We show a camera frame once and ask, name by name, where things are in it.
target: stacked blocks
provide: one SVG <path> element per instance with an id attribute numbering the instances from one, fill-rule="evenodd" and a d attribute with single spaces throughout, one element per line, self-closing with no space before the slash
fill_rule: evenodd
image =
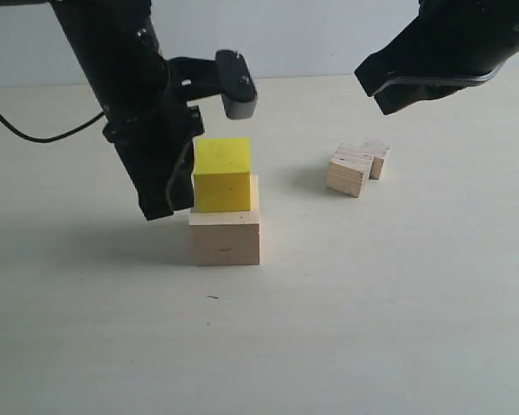
<path id="1" fill-rule="evenodd" d="M 380 179 L 390 146 L 367 140 L 360 147 L 341 144 L 330 160 L 327 187 L 360 197 L 368 179 Z"/>
<path id="2" fill-rule="evenodd" d="M 196 143 L 195 208 L 189 224 L 198 264 L 260 263 L 260 192 L 248 138 Z"/>

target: wooden block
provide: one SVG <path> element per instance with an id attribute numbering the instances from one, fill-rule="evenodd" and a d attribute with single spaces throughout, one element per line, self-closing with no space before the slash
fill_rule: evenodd
<path id="1" fill-rule="evenodd" d="M 368 138 L 360 147 L 366 153 L 372 154 L 375 158 L 373 168 L 371 169 L 371 178 L 379 180 L 381 178 L 382 168 L 390 155 L 390 146 L 381 141 Z"/>
<path id="2" fill-rule="evenodd" d="M 248 211 L 198 213 L 189 224 L 198 265 L 258 265 L 260 263 L 260 192 L 251 176 L 252 208 Z"/>
<path id="3" fill-rule="evenodd" d="M 373 156 L 344 156 L 336 153 L 329 163 L 327 187 L 360 197 L 373 166 Z"/>
<path id="4" fill-rule="evenodd" d="M 198 212 L 250 210 L 251 170 L 249 138 L 197 140 L 194 185 Z"/>

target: white table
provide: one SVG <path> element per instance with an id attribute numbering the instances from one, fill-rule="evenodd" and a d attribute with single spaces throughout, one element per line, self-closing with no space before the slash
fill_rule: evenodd
<path id="1" fill-rule="evenodd" d="M 519 415 L 519 70 L 384 118 L 352 77 L 264 80 L 251 136 L 263 265 L 196 268 L 146 223 L 101 125 L 0 125 L 0 415 Z M 33 134 L 86 87 L 0 90 Z M 393 145 L 359 200 L 330 154 Z"/>

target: wire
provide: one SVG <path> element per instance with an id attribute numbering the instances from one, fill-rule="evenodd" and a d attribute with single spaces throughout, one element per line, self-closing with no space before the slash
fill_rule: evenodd
<path id="1" fill-rule="evenodd" d="M 50 138 L 37 138 L 37 137 L 28 136 L 27 134 L 19 131 L 16 127 L 14 127 L 1 113 L 0 113 L 0 122 L 8 130 L 10 130 L 11 132 L 13 132 L 15 135 L 17 135 L 18 137 L 22 138 L 23 140 L 29 141 L 31 143 L 37 143 L 37 144 L 48 144 L 48 143 L 53 143 L 53 142 L 56 142 L 56 141 L 60 141 L 60 140 L 62 140 L 64 138 L 67 138 L 67 137 L 74 136 L 78 132 L 81 132 L 81 131 L 85 130 L 86 128 L 90 127 L 91 125 L 93 125 L 94 123 L 99 121 L 102 117 L 104 117 L 104 115 L 105 114 L 103 112 L 101 112 L 96 117 L 92 118 L 90 121 L 84 123 L 83 125 L 75 128 L 75 129 L 73 129 L 71 131 L 64 132 L 63 134 L 60 134 L 59 136 L 50 137 Z"/>

